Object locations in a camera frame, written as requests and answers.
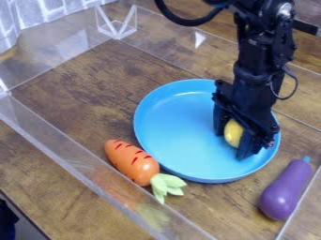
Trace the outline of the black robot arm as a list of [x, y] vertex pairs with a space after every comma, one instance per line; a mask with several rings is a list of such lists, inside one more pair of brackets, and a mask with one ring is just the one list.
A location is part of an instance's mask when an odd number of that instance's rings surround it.
[[220, 136], [230, 120], [243, 128], [235, 157], [247, 158], [274, 145], [279, 126], [271, 106], [279, 95], [297, 46], [291, 37], [293, 0], [204, 0], [232, 11], [236, 25], [238, 58], [232, 82], [218, 80], [212, 93], [212, 127]]

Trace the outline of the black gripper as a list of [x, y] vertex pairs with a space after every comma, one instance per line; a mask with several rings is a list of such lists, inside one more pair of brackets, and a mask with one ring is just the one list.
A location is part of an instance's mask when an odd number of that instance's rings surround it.
[[212, 129], [215, 135], [222, 136], [228, 121], [236, 121], [243, 133], [235, 157], [244, 159], [274, 145], [279, 126], [271, 116], [271, 106], [278, 99], [285, 71], [251, 71], [235, 64], [232, 73], [232, 83], [223, 80], [214, 82]]

